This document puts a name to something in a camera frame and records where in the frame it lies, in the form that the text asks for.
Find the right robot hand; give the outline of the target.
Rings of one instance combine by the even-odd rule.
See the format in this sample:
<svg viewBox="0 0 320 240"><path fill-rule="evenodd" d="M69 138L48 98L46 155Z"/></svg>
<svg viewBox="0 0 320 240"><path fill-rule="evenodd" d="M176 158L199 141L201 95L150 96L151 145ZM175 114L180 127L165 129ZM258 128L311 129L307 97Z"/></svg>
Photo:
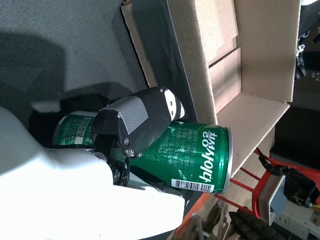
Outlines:
<svg viewBox="0 0 320 240"><path fill-rule="evenodd" d="M44 146L1 108L1 239L139 240L177 228L181 193L134 175L131 162L184 116L168 88L152 87L68 114Z"/></svg>

